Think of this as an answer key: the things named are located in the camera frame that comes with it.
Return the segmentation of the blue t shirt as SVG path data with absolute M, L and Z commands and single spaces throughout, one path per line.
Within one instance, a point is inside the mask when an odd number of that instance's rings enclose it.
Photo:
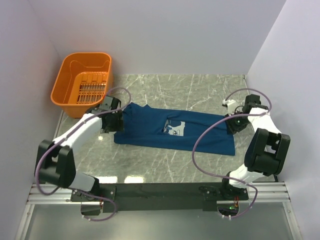
M 130 103 L 123 111 L 124 131 L 114 134 L 120 145 L 192 151 L 200 135 L 224 116 L 187 110 L 152 108 Z M 198 152 L 234 156 L 235 140 L 222 122 L 196 147 Z

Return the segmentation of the orange plastic basket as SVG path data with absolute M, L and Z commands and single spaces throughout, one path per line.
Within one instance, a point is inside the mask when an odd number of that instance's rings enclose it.
M 51 101 L 70 118 L 79 119 L 103 102 L 113 86 L 112 58 L 104 52 L 75 52 L 62 62 Z

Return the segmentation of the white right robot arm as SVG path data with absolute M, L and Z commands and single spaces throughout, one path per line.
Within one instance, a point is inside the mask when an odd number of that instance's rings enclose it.
M 219 187 L 222 198 L 230 200 L 245 194 L 246 184 L 270 175 L 278 175 L 284 166 L 291 138 L 275 126 L 268 106 L 262 105 L 260 96 L 246 96 L 243 106 L 237 106 L 235 100 L 224 100 L 226 117 L 237 117 L 226 121 L 227 133 L 234 135 L 252 125 L 254 136 L 244 155 L 244 163 L 227 174 L 231 179 L 223 179 Z

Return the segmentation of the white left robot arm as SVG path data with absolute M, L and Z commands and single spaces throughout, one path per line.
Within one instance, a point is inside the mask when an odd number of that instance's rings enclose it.
M 89 108 L 82 118 L 64 134 L 54 140 L 43 140 L 37 151 L 35 183 L 43 195 L 52 192 L 42 190 L 40 183 L 49 183 L 57 188 L 82 191 L 88 201 L 100 195 L 98 178 L 76 170 L 75 153 L 98 132 L 118 132 L 123 130 L 121 101 L 106 96 L 102 103 Z

